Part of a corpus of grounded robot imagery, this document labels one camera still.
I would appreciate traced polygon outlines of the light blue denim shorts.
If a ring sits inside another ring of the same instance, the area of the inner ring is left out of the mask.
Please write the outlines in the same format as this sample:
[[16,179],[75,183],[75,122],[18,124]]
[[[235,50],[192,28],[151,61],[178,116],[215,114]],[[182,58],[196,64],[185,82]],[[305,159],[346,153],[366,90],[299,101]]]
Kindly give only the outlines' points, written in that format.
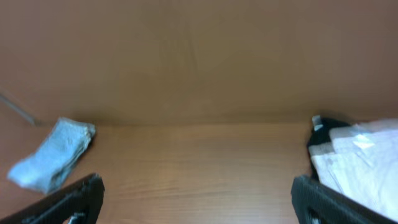
[[14,165],[7,178],[43,194],[60,189],[95,133],[93,124],[59,118],[38,149]]

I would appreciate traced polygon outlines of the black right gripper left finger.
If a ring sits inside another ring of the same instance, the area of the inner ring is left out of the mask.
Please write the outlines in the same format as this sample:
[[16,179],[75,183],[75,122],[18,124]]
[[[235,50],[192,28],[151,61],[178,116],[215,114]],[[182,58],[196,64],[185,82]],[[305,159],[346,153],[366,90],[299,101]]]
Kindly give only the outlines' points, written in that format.
[[102,178],[92,173],[1,219],[1,224],[95,224],[103,204],[104,191]]

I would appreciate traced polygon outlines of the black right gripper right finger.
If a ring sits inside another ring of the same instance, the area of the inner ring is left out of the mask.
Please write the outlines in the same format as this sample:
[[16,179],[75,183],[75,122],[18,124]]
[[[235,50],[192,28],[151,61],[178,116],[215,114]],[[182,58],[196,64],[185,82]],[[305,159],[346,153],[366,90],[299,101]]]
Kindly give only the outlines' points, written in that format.
[[291,196],[300,224],[397,224],[306,175],[294,178]]

